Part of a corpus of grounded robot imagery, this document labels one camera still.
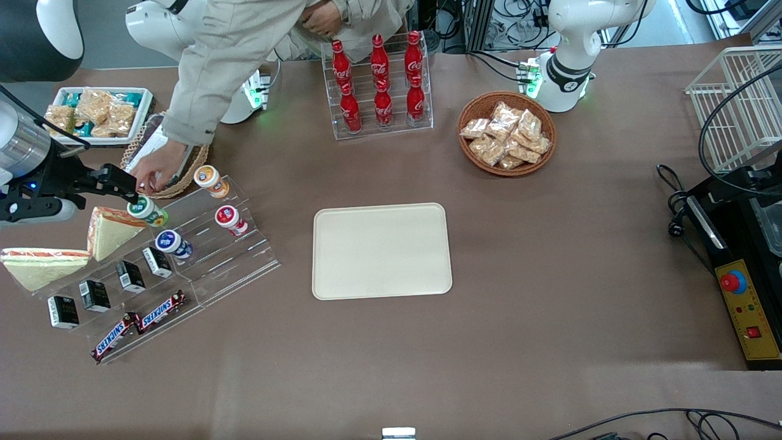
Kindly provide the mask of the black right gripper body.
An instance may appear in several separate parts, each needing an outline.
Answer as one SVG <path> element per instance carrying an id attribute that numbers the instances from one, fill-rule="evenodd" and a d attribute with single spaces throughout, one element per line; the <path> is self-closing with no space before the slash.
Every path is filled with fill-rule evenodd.
<path id="1" fill-rule="evenodd" d="M 78 201 L 84 193 L 103 195 L 103 187 L 78 156 L 56 155 L 36 168 L 23 182 L 23 194 L 30 197 L 58 197 Z"/>

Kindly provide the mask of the person's bare hand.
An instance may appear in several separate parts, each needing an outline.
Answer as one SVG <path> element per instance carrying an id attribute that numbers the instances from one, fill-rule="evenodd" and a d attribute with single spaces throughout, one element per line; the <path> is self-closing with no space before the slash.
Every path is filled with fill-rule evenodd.
<path id="1" fill-rule="evenodd" d="M 179 170 L 186 150 L 187 145 L 169 139 L 162 147 L 143 156 L 130 172 L 136 179 L 137 192 L 149 195 L 164 189 Z"/>
<path id="2" fill-rule="evenodd" d="M 334 1 L 321 1 L 302 12 L 304 29 L 321 37 L 335 37 L 343 27 L 343 14 Z"/>

